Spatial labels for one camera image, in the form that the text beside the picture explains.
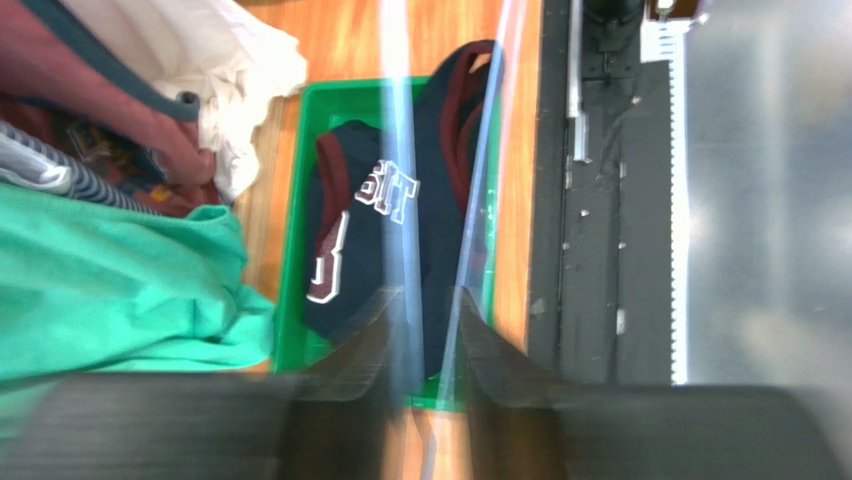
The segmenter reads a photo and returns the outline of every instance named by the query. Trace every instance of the navy jersey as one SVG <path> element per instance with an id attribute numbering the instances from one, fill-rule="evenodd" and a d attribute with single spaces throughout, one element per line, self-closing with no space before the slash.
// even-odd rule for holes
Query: navy jersey
<path id="1" fill-rule="evenodd" d="M 489 64 L 471 69 L 493 47 L 456 50 L 414 101 L 415 178 L 382 155 L 382 132 L 363 122 L 316 140 L 306 228 L 316 257 L 306 262 L 304 323 L 332 342 L 360 328 L 348 322 L 384 281 L 384 217 L 418 221 L 427 377 L 441 368 Z M 419 218 L 405 218 L 414 199 Z"/>

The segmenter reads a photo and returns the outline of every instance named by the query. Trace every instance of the wooden table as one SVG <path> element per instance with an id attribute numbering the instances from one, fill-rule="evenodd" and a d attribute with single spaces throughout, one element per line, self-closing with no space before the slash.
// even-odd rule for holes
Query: wooden table
<path id="1" fill-rule="evenodd" d="M 299 39 L 308 60 L 308 82 L 381 76 L 377 0 L 239 0 L 260 20 Z M 496 0 L 408 0 L 411 74 L 428 75 L 463 43 L 495 38 L 501 2 Z M 526 339 L 526 302 L 532 215 L 533 157 L 538 103 L 541 0 L 528 0 L 512 127 L 504 166 L 497 245 L 494 312 L 497 329 L 519 348 Z M 292 159 L 300 99 L 276 100 L 256 132 L 261 159 L 257 183 L 237 202 L 251 258 L 246 281 L 277 300 L 290 198 Z M 405 439 L 388 442 L 389 478 L 419 478 L 424 420 L 437 444 L 433 478 L 469 476 L 466 424 L 460 415 L 412 412 Z"/>

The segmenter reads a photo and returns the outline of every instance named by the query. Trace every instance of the teal shirt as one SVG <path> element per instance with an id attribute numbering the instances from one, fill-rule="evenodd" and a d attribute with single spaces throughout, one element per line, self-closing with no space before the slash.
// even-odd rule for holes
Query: teal shirt
<path id="1" fill-rule="evenodd" d="M 16 380 L 265 360 L 274 305 L 246 260 L 227 207 L 157 217 L 0 184 L 0 438 Z"/>

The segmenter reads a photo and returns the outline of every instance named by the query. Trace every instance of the green plastic tray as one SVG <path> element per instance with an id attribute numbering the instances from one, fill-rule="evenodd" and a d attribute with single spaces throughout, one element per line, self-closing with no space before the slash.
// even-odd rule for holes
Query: green plastic tray
<path id="1" fill-rule="evenodd" d="M 420 93 L 429 77 L 411 77 L 412 98 Z M 278 310 L 275 313 L 276 344 L 273 368 L 277 372 L 301 370 L 312 365 L 331 351 L 331 346 L 322 337 L 302 323 L 305 309 L 305 213 L 308 181 L 311 168 L 317 161 L 314 141 L 317 136 L 350 120 L 361 120 L 368 125 L 382 128 L 381 88 L 382 79 L 351 80 L 340 82 L 318 82 L 308 86 L 302 93 L 302 111 L 296 153 L 293 157 L 293 180 L 288 212 L 287 235 L 284 240 L 284 261 L 281 272 L 281 292 Z M 487 178 L 486 242 L 490 251 L 496 246 L 496 203 L 497 168 L 494 159 L 498 152 L 499 122 L 493 121 L 489 142 Z M 484 272 L 482 295 L 486 301 L 486 319 L 493 326 L 492 308 L 494 296 L 494 255 L 489 256 Z M 454 400 L 437 399 L 439 376 L 429 379 L 418 395 L 410 397 L 415 408 L 458 411 L 462 407 L 461 392 L 456 391 Z"/>

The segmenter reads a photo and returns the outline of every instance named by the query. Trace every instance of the white serrated edge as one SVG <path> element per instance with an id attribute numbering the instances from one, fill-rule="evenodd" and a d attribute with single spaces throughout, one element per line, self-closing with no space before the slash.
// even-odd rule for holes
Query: white serrated edge
<path id="1" fill-rule="evenodd" d="M 689 20 L 646 21 L 642 26 L 642 61 L 669 61 L 672 108 L 672 383 L 689 380 L 687 267 L 689 262 L 689 192 L 686 160 L 686 48 Z"/>

